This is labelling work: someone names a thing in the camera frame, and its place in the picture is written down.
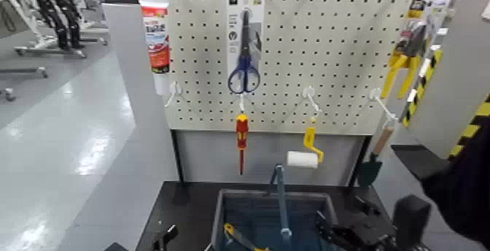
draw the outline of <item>shovel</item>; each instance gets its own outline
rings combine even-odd
[[[381,165],[383,164],[380,161],[377,161],[379,154],[383,150],[386,141],[388,141],[389,137],[393,133],[393,127],[385,127],[383,129],[383,133],[381,133],[381,137],[378,142],[374,146],[373,151],[369,155],[369,161],[361,164],[361,169],[359,172],[359,176],[357,177],[357,183],[361,187],[372,185],[376,177],[378,176],[379,170],[381,169]]]

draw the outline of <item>screwdriver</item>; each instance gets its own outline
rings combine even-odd
[[[246,135],[249,132],[249,118],[245,114],[236,116],[237,146],[240,153],[240,175],[244,174],[244,150],[246,147]]]

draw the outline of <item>blue tool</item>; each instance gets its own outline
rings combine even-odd
[[[228,77],[228,88],[235,94],[251,93],[257,89],[260,84],[259,72],[253,67],[252,56],[250,55],[249,11],[245,10],[243,16],[244,23],[241,27],[241,45],[238,66]]]

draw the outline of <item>white hook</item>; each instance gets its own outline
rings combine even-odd
[[[311,106],[313,106],[315,112],[323,112],[323,110],[321,110],[318,104],[316,104],[313,100],[313,96],[315,96],[315,88],[312,88],[311,85],[303,89],[303,98],[310,100]]]
[[[240,103],[238,104],[240,106],[240,110],[242,112],[245,112],[244,97],[245,97],[245,95],[243,93],[241,93],[240,94]]]
[[[172,82],[170,84],[170,98],[168,98],[167,103],[165,104],[165,107],[168,107],[172,103],[175,95],[180,95],[181,93],[182,93],[182,88],[180,88],[179,83]]]
[[[383,108],[383,111],[386,114],[386,122],[384,123],[384,126],[388,124],[390,121],[395,121],[398,120],[397,116],[389,111],[389,109],[384,105],[384,103],[381,101],[379,96],[381,95],[381,89],[380,88],[374,88],[369,92],[369,99],[371,101],[376,101],[378,104]]]

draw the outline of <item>white pegboard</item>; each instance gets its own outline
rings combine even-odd
[[[228,90],[225,0],[169,0],[171,80],[182,96],[167,108],[171,128],[234,131],[239,98]],[[410,0],[266,0],[261,86],[245,100],[250,131],[303,133],[323,109],[319,134],[373,134],[382,115],[368,94],[386,62]]]

